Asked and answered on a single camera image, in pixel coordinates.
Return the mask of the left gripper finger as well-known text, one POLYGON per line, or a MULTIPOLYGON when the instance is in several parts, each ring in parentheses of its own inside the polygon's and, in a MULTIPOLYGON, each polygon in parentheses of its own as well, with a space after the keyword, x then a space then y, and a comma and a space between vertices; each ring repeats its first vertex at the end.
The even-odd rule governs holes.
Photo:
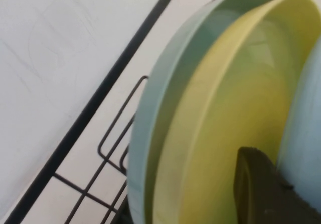
POLYGON ((239 148, 233 193, 238 223, 320 223, 320 213, 257 148, 239 148))

